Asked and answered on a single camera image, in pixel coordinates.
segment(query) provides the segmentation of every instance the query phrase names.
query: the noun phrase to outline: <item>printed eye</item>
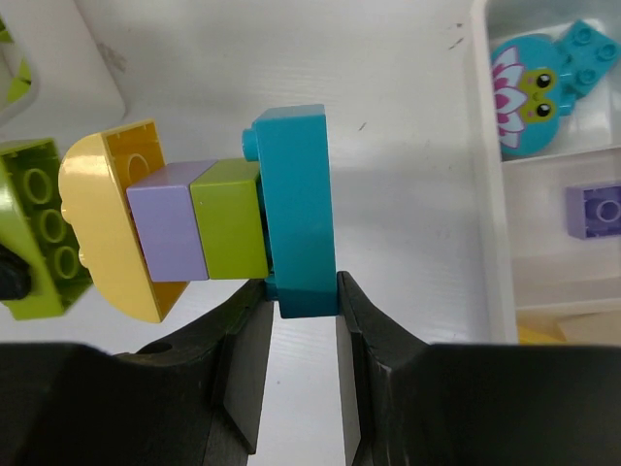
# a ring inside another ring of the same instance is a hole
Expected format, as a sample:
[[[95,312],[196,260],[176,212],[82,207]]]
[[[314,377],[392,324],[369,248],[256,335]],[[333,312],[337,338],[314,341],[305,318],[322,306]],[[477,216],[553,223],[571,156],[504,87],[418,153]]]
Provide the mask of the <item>printed eye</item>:
[[[537,78],[537,87],[545,89],[552,84],[552,77],[546,73],[539,75]]]
[[[548,104],[541,104],[537,107],[537,115],[547,117],[552,112],[552,108]]]

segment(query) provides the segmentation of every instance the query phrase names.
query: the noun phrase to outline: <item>pink and white petal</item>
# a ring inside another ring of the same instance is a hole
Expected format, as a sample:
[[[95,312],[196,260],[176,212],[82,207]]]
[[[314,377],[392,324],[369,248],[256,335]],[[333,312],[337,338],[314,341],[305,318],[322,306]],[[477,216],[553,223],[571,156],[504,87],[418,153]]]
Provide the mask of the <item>pink and white petal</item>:
[[[512,114],[500,115],[506,118],[499,118],[499,128],[504,129],[509,133],[521,133],[522,131],[524,131],[524,129],[526,129],[522,118],[520,117],[520,115],[517,114],[517,112],[513,112]]]
[[[515,87],[503,87],[494,92],[496,111],[499,114],[512,114],[528,100],[524,92]]]
[[[511,149],[517,149],[520,147],[520,135],[519,133],[505,133],[500,137],[501,144]]]
[[[517,47],[509,47],[496,57],[494,63],[492,63],[492,69],[495,70],[499,65],[503,68],[511,65],[517,65]]]
[[[503,71],[501,71],[498,76],[495,77],[496,80],[505,79],[507,80],[508,87],[517,87],[517,84],[520,82],[522,78],[522,73],[524,72],[523,65],[511,65],[507,66]]]

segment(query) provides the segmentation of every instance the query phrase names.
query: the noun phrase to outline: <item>white surface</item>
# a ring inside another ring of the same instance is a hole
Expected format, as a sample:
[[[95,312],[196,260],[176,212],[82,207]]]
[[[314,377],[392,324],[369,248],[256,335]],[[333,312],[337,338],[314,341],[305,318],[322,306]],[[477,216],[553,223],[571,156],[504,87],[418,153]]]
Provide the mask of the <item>white surface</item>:
[[[0,111],[0,138],[79,138],[120,122],[125,104],[74,0],[0,0],[0,15],[32,77],[28,92]],[[21,56],[2,49],[0,102],[20,62],[12,58]]]
[[[515,341],[516,315],[552,331],[559,316],[621,309],[619,240],[576,240],[565,226],[565,187],[621,178],[619,150],[611,150],[621,145],[621,66],[576,104],[539,156],[505,163],[489,78],[490,51],[512,36],[558,37],[583,18],[619,41],[620,14],[615,0],[477,0],[473,6],[474,69],[467,74],[477,92],[469,110],[493,340]]]
[[[339,268],[408,331],[445,342],[489,335],[463,82],[470,5],[79,1],[127,120],[154,117],[169,161],[241,156],[263,110],[326,104]],[[239,285],[192,284],[161,325],[91,290],[64,318],[2,314],[0,339],[136,350]],[[276,320],[251,466],[343,464],[335,342],[331,318]]]

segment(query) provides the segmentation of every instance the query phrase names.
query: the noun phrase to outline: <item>scuff mark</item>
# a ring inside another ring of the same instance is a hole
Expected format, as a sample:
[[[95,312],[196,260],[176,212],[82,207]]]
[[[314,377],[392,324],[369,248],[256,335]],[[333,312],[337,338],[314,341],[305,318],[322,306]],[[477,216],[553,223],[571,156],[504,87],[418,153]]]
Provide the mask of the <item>scuff mark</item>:
[[[448,49],[449,50],[453,50],[455,49],[457,46],[459,46],[462,42],[464,42],[464,38],[460,38],[459,41],[457,41],[455,44],[453,44],[452,46],[450,46]]]
[[[104,57],[104,61],[106,63],[121,73],[125,73],[125,70],[127,69],[127,58],[118,53],[116,50],[108,47],[103,42],[97,44],[97,49],[99,49],[99,52],[101,53],[101,56]]]

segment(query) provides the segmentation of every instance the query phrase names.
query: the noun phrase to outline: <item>teal lego brick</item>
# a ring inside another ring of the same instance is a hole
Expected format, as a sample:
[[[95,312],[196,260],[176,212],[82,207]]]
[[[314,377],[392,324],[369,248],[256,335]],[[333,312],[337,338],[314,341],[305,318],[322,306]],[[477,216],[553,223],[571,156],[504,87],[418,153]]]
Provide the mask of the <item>teal lego brick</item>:
[[[3,301],[16,319],[61,316],[91,284],[60,213],[52,140],[0,145],[0,244],[29,265],[32,290]]]
[[[325,110],[271,109],[243,134],[259,161],[274,276],[284,318],[335,316],[337,271]]]

